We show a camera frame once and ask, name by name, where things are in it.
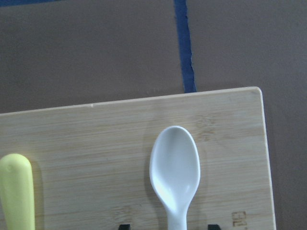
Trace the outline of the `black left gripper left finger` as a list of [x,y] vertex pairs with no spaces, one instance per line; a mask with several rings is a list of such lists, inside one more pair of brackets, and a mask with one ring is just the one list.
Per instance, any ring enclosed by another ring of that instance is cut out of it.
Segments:
[[131,225],[130,224],[120,224],[119,230],[131,230]]

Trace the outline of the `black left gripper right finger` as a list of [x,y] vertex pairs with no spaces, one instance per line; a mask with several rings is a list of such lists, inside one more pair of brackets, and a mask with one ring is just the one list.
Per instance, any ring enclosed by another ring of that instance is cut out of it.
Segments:
[[221,227],[218,224],[208,224],[208,230],[221,230]]

